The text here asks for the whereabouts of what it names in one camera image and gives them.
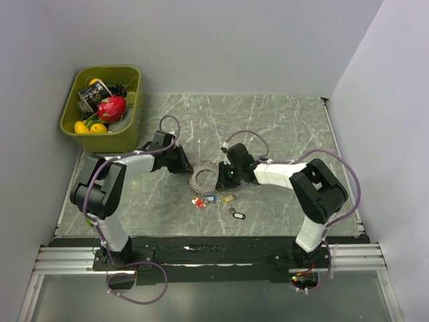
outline green bin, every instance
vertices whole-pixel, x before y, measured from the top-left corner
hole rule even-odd
[[[74,124],[82,120],[83,112],[78,107],[78,91],[87,87],[94,79],[101,79],[106,85],[127,85],[127,106],[133,109],[129,125],[115,133],[77,134]],[[61,130],[71,136],[82,148],[92,153],[130,152],[137,147],[143,108],[141,92],[141,75],[138,69],[131,66],[95,66],[82,70],[74,80],[72,90],[62,113]]]

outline marble table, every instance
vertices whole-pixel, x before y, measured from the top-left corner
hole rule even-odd
[[[293,160],[312,148],[336,151],[323,102],[318,97],[285,95],[182,95],[159,94],[146,97],[141,114],[141,145],[153,138],[158,121],[165,114],[175,115],[181,122],[179,143],[191,164],[200,160],[218,162],[224,154],[222,142],[238,129],[260,133],[270,146],[273,160]],[[174,129],[166,121],[165,129]],[[265,148],[257,137],[240,134],[231,143],[243,142],[254,157]],[[324,154],[323,159],[345,185],[342,166]],[[86,154],[80,157],[78,170]],[[257,186],[243,183],[233,192],[239,199],[233,203],[246,220],[234,219],[223,202],[197,209],[191,200],[187,174],[170,174],[162,169],[135,176],[126,182],[118,208],[125,231],[129,235],[296,235],[304,214],[292,190],[279,186]],[[206,175],[203,182],[216,178]],[[222,198],[231,191],[219,193]],[[350,209],[350,201],[341,213]],[[77,207],[67,201],[57,236],[94,236]],[[334,225],[329,235],[359,235],[355,216]]]

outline black can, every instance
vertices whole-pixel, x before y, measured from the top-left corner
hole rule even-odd
[[[78,92],[82,101],[82,108],[86,112],[95,113],[99,109],[99,104],[103,99],[112,97],[112,92],[107,88],[101,80],[94,82],[87,88]]]

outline white wall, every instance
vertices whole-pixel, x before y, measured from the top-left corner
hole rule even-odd
[[[382,0],[40,0],[75,65],[147,92],[331,96]]]
[[[328,102],[406,321],[429,319],[428,12],[385,0]]]
[[[0,321],[15,321],[52,237],[77,147],[59,118],[76,69],[33,0],[0,10]]]

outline gear ring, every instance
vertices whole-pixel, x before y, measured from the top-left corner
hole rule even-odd
[[[203,186],[200,186],[196,181],[196,176],[200,174],[202,171],[210,171],[213,172],[216,177],[219,177],[219,167],[217,164],[211,162],[211,161],[200,161],[194,166],[194,173],[189,179],[189,186],[196,193],[200,196],[207,196],[207,195],[215,195],[217,194],[217,191],[215,190],[216,183],[213,185],[213,188],[206,188]]]

